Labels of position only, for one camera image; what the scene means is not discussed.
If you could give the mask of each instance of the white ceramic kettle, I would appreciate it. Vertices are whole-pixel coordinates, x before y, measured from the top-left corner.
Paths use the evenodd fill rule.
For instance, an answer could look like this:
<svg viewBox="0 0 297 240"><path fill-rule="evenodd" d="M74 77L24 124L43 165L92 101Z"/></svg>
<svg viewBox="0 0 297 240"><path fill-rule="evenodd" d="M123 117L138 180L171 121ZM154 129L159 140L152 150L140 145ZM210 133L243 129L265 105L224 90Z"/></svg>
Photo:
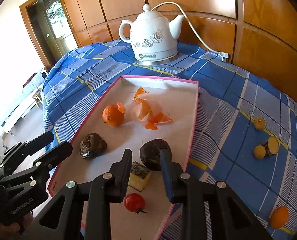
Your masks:
<svg viewBox="0 0 297 240"><path fill-rule="evenodd" d="M169 20L156 10L151 11L148 4L136 21L122 20L119 35L122 41L131 43L135 58L138 61L161 61L177 54L177 39L181 33L183 15ZM123 35L126 24L130 27L130 39Z"/></svg>

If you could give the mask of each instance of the orange peel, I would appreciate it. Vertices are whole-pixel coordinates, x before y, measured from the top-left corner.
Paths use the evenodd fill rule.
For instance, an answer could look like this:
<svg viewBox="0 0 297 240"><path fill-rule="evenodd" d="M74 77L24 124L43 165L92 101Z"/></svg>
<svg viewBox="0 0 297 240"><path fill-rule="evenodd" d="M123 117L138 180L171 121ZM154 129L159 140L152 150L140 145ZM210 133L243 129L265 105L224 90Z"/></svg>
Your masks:
<svg viewBox="0 0 297 240"><path fill-rule="evenodd" d="M152 109L146 100L142 100L141 108L138 114L138 119L143 120L145 117L149 118L152 116Z"/></svg>
<svg viewBox="0 0 297 240"><path fill-rule="evenodd" d="M154 124L152 124L150 122L147 123L144 128L145 129L150 129L150 130L158 130L158 128Z"/></svg>
<svg viewBox="0 0 297 240"><path fill-rule="evenodd" d="M133 100L135 100L140 94L147 94L147 93L148 93L148 92L147 92L146 90L144 90L142 87L140 87L140 88L136 91Z"/></svg>
<svg viewBox="0 0 297 240"><path fill-rule="evenodd" d="M151 123L166 123L166 122L172 122L173 119L166 116L162 112L159 112L157 115L153 116L152 118L148 119Z"/></svg>
<svg viewBox="0 0 297 240"><path fill-rule="evenodd" d="M125 114L125 112L126 112L126 110L125 110L125 107L119 102L119 101L117 101L117 108L118 108L118 110L121 112L121 113L124 113Z"/></svg>

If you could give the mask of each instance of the cherry tomato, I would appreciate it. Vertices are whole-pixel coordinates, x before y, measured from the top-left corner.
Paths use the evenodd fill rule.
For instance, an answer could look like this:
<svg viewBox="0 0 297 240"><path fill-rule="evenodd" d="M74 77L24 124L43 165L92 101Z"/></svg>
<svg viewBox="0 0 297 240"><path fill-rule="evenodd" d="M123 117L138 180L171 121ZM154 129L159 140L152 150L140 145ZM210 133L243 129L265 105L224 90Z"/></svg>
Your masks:
<svg viewBox="0 0 297 240"><path fill-rule="evenodd" d="M147 212L144 212L145 200L140 194L131 193L126 195L123 203L125 208L130 212L135 212L135 214L143 212L147 214Z"/></svg>

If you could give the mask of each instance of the wooden stool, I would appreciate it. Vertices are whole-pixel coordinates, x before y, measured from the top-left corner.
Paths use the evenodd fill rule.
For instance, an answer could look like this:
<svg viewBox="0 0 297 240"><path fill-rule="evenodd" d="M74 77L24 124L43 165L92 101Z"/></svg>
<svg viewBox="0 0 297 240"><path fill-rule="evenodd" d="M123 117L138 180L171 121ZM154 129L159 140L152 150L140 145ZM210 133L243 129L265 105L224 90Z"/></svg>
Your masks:
<svg viewBox="0 0 297 240"><path fill-rule="evenodd" d="M36 91L35 94L32 96L37 107L39 107L39 105L38 105L39 101L42 103L42 98L40 96L41 92L42 92L42 88L39 88L38 91Z"/></svg>

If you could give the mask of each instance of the pink tray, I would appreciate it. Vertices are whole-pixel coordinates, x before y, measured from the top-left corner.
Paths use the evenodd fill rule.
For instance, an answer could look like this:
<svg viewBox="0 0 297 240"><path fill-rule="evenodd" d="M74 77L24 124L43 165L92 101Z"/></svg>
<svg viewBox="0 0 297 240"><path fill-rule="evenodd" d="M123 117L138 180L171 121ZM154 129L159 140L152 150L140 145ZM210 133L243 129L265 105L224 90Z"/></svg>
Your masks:
<svg viewBox="0 0 297 240"><path fill-rule="evenodd" d="M117 101L127 105L140 86L149 92L148 95L154 97L174 122L161 124L156 131L147 130L143 123L136 121L125 122L119 127L103 123L103 109L109 104L116 104ZM132 150L133 161L141 163L140 147L156 138L167 141L172 150L173 161L180 163L185 170L194 135L197 102L196 81L151 76L118 77L95 104L72 138L72 155L56 167L48 185L50 195L55 195L67 181L84 183L107 172L112 163L121 160L126 148ZM98 133L107 142L107 150L95 159L85 160L79 153L80 141L92 132ZM161 172L153 172L151 180L142 192L128 187L127 194L133 192L144 197L145 211L148 214L136 215L127 211L123 204L111 203L112 239L158 239L173 208L166 197ZM85 218L86 212L83 213L82 223L85 223Z"/></svg>

